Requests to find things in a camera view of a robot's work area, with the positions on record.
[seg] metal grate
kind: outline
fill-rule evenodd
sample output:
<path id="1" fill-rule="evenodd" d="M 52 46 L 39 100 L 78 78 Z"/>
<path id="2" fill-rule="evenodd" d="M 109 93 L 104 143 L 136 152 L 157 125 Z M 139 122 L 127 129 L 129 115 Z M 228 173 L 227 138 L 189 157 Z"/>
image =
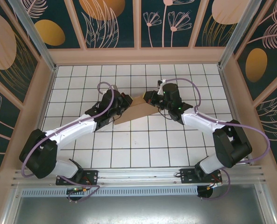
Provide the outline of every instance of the metal grate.
<path id="1" fill-rule="evenodd" d="M 24 189 L 21 197 L 67 197 L 67 188 L 63 189 Z M 92 190 L 77 192 L 71 196 L 88 195 Z M 197 195 L 197 186 L 178 187 L 133 187 L 133 188 L 100 188 L 93 196 L 164 196 L 164 195 Z"/>

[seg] yellow circle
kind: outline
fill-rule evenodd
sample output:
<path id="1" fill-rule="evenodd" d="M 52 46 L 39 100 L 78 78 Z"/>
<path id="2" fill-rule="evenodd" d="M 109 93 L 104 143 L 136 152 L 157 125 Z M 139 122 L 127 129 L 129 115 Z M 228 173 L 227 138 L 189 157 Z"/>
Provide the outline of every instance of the yellow circle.
<path id="1" fill-rule="evenodd" d="M 64 32 L 55 22 L 40 20 L 35 23 L 35 27 L 46 44 L 58 46 L 64 43 Z"/>
<path id="2" fill-rule="evenodd" d="M 15 61 L 17 44 L 15 33 L 0 15 L 0 70 L 8 69 Z"/>
<path id="3" fill-rule="evenodd" d="M 255 83 L 262 78 L 267 68 L 267 55 L 260 48 L 253 49 L 246 60 L 246 77 L 249 81 Z"/>
<path id="4" fill-rule="evenodd" d="M 212 16 L 220 24 L 238 23 L 249 0 L 214 0 Z"/>
<path id="5" fill-rule="evenodd" d="M 111 15 L 106 16 L 105 6 L 108 7 L 109 13 L 110 9 L 114 11 L 116 17 L 118 17 L 125 8 L 125 0 L 79 0 L 83 10 L 92 18 L 96 20 L 109 20 Z"/>

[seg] cardboard piece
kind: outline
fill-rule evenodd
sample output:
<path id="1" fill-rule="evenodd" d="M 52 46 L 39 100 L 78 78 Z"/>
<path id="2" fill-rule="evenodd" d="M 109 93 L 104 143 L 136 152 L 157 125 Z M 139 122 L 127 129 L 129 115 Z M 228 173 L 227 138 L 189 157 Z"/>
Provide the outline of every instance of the cardboard piece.
<path id="1" fill-rule="evenodd" d="M 131 106 L 122 114 L 121 118 L 119 115 L 116 115 L 114 119 L 115 125 L 142 118 L 154 113 L 158 113 L 158 108 L 147 104 L 146 101 L 143 99 L 143 96 L 133 98 L 133 102 Z"/>

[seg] metal bracket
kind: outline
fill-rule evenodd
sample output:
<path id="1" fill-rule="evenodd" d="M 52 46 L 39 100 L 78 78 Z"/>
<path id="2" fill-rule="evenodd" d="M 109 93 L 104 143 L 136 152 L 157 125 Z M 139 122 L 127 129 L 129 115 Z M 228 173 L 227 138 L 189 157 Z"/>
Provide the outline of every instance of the metal bracket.
<path id="1" fill-rule="evenodd" d="M 96 185 L 97 182 L 98 182 L 98 171 L 97 170 L 85 170 L 85 171 L 83 171 L 83 177 L 81 178 L 79 184 Z M 65 181 L 60 176 L 57 176 L 55 184 L 57 186 L 74 185 L 74 184 L 71 184 L 71 183 Z"/>
<path id="2" fill-rule="evenodd" d="M 215 170 L 211 174 L 204 177 L 204 180 L 200 181 L 195 174 L 195 169 L 180 169 L 180 177 L 182 183 L 212 183 L 216 182 L 215 178 L 222 182 L 221 173 L 219 170 Z"/>

